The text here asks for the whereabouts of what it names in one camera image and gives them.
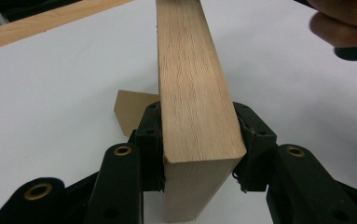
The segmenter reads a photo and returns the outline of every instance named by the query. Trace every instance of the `wooden plank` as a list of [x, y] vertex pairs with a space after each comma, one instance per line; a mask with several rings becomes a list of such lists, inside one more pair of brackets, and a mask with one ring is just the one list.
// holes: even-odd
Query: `wooden plank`
[[0, 47], [131, 0], [82, 0], [0, 26]]
[[246, 152], [199, 0], [157, 0], [165, 220], [196, 218]]

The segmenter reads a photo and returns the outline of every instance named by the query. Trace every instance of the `white table surface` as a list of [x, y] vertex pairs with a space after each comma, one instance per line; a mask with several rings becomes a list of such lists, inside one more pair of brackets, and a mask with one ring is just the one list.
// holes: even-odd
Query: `white table surface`
[[[278, 143], [311, 150], [357, 188], [357, 62], [313, 35], [314, 11], [288, 0], [203, 0], [234, 101]], [[0, 207], [41, 176], [69, 186], [126, 142], [117, 90], [158, 92], [155, 2], [135, 0], [0, 48]], [[146, 193], [145, 223], [162, 223], [162, 193]], [[271, 223], [265, 193], [229, 178], [196, 223]]]

